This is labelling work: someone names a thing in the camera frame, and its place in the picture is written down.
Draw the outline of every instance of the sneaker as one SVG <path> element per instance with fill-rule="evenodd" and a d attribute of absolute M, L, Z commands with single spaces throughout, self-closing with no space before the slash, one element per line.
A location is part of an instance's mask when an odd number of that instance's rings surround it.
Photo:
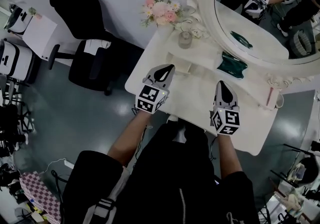
<path fill-rule="evenodd" d="M 178 122 L 179 118 L 173 114 L 169 115 L 166 123 L 168 123 L 168 121 L 171 121 L 171 122 Z"/>
<path fill-rule="evenodd" d="M 289 34 L 288 34 L 287 32 L 284 32 L 284 31 L 281 29 L 279 23 L 276 25 L 276 27 L 278 28 L 278 30 L 281 31 L 282 35 L 283 35 L 285 38 L 287 38 L 287 37 L 289 36 Z"/>
<path fill-rule="evenodd" d="M 16 144 L 15 144 L 15 146 L 14 146 L 14 150 L 15 151 L 18 151 L 20 149 L 20 147 L 19 147 L 19 142 L 17 142 Z"/>
<path fill-rule="evenodd" d="M 27 132 L 25 132 L 23 135 L 25 136 L 25 144 L 28 145 L 29 144 L 29 134 Z"/>

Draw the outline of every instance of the pink checkered tablecloth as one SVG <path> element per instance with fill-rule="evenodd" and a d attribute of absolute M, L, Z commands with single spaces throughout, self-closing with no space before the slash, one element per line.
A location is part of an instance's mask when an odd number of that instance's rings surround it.
<path fill-rule="evenodd" d="M 51 224 L 61 223 L 60 202 L 48 190 L 36 171 L 22 174 L 20 176 L 20 184 L 25 196 L 34 206 L 46 212 L 44 216 L 47 217 Z"/>

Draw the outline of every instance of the mirror frame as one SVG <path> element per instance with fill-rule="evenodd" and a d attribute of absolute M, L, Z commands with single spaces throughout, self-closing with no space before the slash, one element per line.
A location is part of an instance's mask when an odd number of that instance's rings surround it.
<path fill-rule="evenodd" d="M 224 25 L 219 22 L 215 0 L 197 0 L 200 15 L 206 29 L 214 40 L 228 53 L 237 56 L 249 65 L 257 66 L 272 74 L 294 77 L 308 77 L 320 74 L 320 52 L 298 59 L 259 59 L 247 53 L 247 48 L 240 45 L 231 35 L 226 34 Z"/>

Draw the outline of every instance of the mirror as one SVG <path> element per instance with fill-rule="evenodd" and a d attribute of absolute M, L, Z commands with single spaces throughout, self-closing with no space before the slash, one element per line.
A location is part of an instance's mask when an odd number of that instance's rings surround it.
<path fill-rule="evenodd" d="M 215 9 L 225 34 L 251 56 L 320 57 L 320 0 L 216 0 Z"/>

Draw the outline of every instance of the green pouch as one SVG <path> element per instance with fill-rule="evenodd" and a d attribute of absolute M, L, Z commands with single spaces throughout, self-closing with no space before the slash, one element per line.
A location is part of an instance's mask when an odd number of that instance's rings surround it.
<path fill-rule="evenodd" d="M 223 51 L 222 63 L 217 69 L 226 72 L 235 78 L 242 79 L 244 78 L 242 71 L 244 71 L 247 67 L 248 65 L 244 63 L 242 60 L 233 57 L 230 54 Z"/>

